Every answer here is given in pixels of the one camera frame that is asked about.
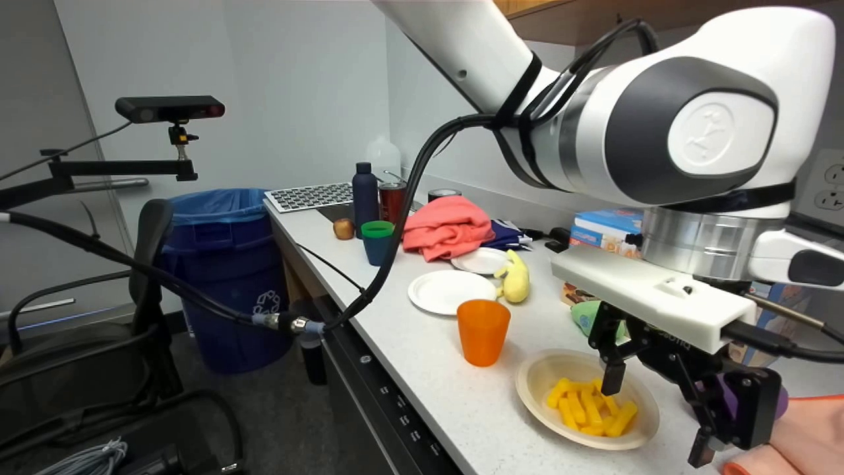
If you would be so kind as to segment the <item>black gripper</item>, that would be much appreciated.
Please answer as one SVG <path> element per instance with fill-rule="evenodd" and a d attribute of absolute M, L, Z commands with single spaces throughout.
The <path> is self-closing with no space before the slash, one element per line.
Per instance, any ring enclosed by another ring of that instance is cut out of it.
<path fill-rule="evenodd" d="M 617 326 L 627 326 L 627 341 L 617 343 Z M 635 315 L 601 304 L 588 346 L 600 351 L 604 364 L 601 392 L 614 396 L 626 379 L 626 360 L 635 355 L 647 370 L 655 370 L 667 383 L 675 383 L 683 401 L 696 420 L 696 436 L 689 447 L 686 462 L 691 467 L 704 467 L 712 462 L 715 447 L 738 446 L 754 447 L 771 439 L 773 424 L 779 420 L 751 420 L 738 421 L 732 417 L 718 379 L 722 374 L 765 374 L 773 370 L 742 367 L 732 360 L 722 351 L 704 354 L 662 330 L 655 330 Z"/>

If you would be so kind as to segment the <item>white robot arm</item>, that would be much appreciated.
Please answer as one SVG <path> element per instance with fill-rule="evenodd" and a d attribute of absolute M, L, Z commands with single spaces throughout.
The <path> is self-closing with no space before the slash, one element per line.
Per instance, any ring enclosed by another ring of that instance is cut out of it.
<path fill-rule="evenodd" d="M 683 391 L 699 420 L 689 462 L 726 443 L 771 439 L 787 408 L 777 371 L 728 359 L 732 343 L 788 355 L 751 325 L 751 279 L 815 289 L 841 285 L 841 234 L 798 223 L 794 182 L 823 120 L 836 24 L 820 9 L 754 4 L 704 20 L 608 66 L 597 38 L 555 70 L 494 0 L 373 0 L 467 96 L 451 129 L 494 132 L 527 185 L 647 213 L 638 260 L 568 251 L 555 272 L 601 301 L 592 346 L 614 392 L 638 359 Z"/>

